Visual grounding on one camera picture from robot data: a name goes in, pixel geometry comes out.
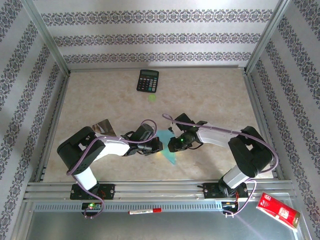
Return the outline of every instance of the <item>green sticker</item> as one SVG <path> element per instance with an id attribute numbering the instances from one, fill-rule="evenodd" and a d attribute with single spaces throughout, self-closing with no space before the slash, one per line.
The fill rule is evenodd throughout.
<path id="1" fill-rule="evenodd" d="M 149 95 L 149 101 L 150 101 L 150 102 L 155 102 L 155 101 L 156 101 L 156 95 L 150 94 L 150 95 Z"/>

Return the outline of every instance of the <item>patterned wallpaper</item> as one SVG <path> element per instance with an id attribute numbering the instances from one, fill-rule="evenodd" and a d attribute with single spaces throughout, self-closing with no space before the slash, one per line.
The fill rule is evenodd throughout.
<path id="1" fill-rule="evenodd" d="M 0 240 L 10 239 L 65 76 L 19 0 L 0 0 Z"/>
<path id="2" fill-rule="evenodd" d="M 320 1 L 292 1 L 251 73 L 312 239 L 320 239 L 319 36 Z"/>
<path id="3" fill-rule="evenodd" d="M 278 0 L 36 0 L 68 67 L 244 67 Z"/>

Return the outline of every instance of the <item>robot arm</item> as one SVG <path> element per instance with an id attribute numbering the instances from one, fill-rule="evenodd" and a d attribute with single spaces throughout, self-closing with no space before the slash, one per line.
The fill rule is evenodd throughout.
<path id="1" fill-rule="evenodd" d="M 175 120 L 195 124 L 185 113 L 178 116 Z M 205 121 L 200 121 L 197 125 L 211 127 Z M 226 197 L 234 192 L 234 189 L 241 183 L 249 178 L 256 177 L 273 160 L 272 153 L 265 145 L 242 135 L 213 131 L 210 128 L 199 128 L 179 123 L 176 126 L 173 125 L 169 130 L 176 135 L 176 137 L 172 137 L 169 141 L 168 148 L 170 152 L 190 149 L 194 142 L 200 145 L 204 143 L 215 144 L 231 150 L 236 166 L 219 180 L 219 189 Z M 263 138 L 251 126 L 247 126 L 241 132 L 263 141 Z"/>
<path id="2" fill-rule="evenodd" d="M 120 137 L 106 137 L 95 140 L 85 158 L 80 165 L 72 172 L 76 180 L 88 191 L 94 193 L 98 184 L 90 165 L 94 161 L 109 155 L 114 154 L 118 156 L 130 156 L 135 153 L 140 153 L 145 156 L 157 153 L 163 149 L 162 142 L 158 137 L 148 140 L 154 130 L 151 126 L 143 123 L 135 132 L 131 131 Z M 95 133 L 91 127 L 86 126 L 63 142 L 58 148 L 57 153 L 71 171 L 81 159 L 87 147 L 102 135 Z"/>

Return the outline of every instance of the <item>red cigarette pack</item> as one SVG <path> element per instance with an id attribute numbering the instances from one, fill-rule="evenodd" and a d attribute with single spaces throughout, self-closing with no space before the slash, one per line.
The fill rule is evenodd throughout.
<path id="1" fill-rule="evenodd" d="M 292 209 L 265 192 L 262 193 L 256 208 L 291 228 L 293 231 L 298 231 L 297 227 L 300 220 L 300 212 Z"/>

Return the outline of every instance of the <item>calculator display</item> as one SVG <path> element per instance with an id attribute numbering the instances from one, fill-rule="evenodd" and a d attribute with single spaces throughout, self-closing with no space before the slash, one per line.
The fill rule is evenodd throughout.
<path id="1" fill-rule="evenodd" d="M 141 74 L 142 75 L 149 75 L 149 76 L 157 76 L 158 75 L 157 72 L 153 72 L 153 71 L 142 71 Z"/>

